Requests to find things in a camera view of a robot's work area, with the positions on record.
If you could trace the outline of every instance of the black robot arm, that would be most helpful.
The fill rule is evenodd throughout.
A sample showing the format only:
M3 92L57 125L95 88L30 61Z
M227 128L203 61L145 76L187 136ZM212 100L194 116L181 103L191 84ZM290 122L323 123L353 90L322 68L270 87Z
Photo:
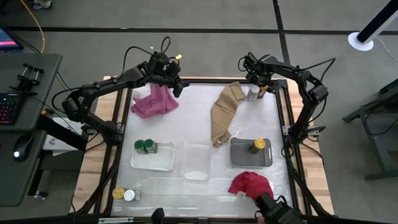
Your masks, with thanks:
M289 128L287 140L293 146L300 144L308 137L308 125L313 112L328 96L327 88L309 71L279 62L272 55L265 55L258 60L252 53L248 53L244 57L243 67L248 73L246 79L257 86L266 86L270 93L275 93L279 89L278 81L271 80L275 73L297 83L298 92L303 101L303 109L295 124ZM313 85L313 88L308 91L307 82Z
M180 79L179 71L181 68L178 60L168 58L166 54L154 52L149 62L142 62L119 77L111 77L109 80L79 87L62 102L62 107L70 120L88 124L103 136L107 144L116 145L121 140L119 129L116 123L103 121L90 112L94 100L123 88L139 88L147 83L173 88L174 96L179 97L182 89L189 86L189 83Z

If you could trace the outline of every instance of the tan cloth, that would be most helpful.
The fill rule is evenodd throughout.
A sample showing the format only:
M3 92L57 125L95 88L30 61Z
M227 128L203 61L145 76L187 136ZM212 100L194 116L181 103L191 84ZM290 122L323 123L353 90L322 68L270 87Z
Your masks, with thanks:
M221 146L231 137L228 127L238 108L238 101L245 97L241 85L235 82L226 86L214 103L211 108L211 141L214 147Z

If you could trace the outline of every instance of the wooden table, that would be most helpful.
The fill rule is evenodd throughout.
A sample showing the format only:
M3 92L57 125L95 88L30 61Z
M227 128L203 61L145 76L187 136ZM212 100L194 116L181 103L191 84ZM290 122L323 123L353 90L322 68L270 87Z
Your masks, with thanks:
M231 79L226 77L182 77L182 78ZM302 99L299 95L296 83L292 80L287 80L287 82L289 86L289 94L290 94L290 100L292 104L294 118L297 119L303 106ZM120 108L122 109L120 110L118 121L121 120L123 115L126 92L127 92L126 90L123 92L123 97L120 105ZM95 115L99 116L103 120L111 120L116 95L117 93L115 92L99 97L98 104L96 106ZM287 120L287 110L286 110L287 107L285 104L283 104L283 100L282 100L282 108L284 110L285 120ZM102 137L97 136L94 140L88 143L87 147L94 146L100 142L102 142ZM319 145L317 142L312 142L306 139L304 143L316 149L319 152ZM98 147L93 148L92 150L87 152L84 156L83 163L80 169L79 179L76 185L75 196L73 198L73 204L77 210L81 208L81 206L83 206L83 204L91 196L94 189L97 187L98 182L100 181L101 169L104 161L105 147L106 145L102 144ZM301 149L303 168L308 188L311 190L312 194L314 194L315 198L321 203L323 208L329 213L333 214L334 213L333 206L331 204L328 183L326 181L325 170L323 168L321 158L315 152L313 152L311 149L305 146L301 146L300 149ZM114 147L111 153L111 159L109 160L109 166L113 162L115 150L116 148ZM296 189L297 189L300 209L303 212L304 211L303 196L301 190L297 185ZM101 212L104 210L104 207L106 205L108 193L109 193L109 183L104 190L104 195L100 210Z

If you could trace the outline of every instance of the white tray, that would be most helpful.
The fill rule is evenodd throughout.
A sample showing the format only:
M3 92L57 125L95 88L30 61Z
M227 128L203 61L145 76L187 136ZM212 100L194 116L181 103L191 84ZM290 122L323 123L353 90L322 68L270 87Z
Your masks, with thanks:
M157 153L132 153L131 166L137 169L170 171L173 169L175 144L157 142Z

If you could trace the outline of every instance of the monitor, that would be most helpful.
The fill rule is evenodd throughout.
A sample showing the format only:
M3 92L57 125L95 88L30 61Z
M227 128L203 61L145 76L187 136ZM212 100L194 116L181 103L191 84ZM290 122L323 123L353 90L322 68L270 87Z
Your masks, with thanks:
M0 28L0 50L22 50L24 47Z

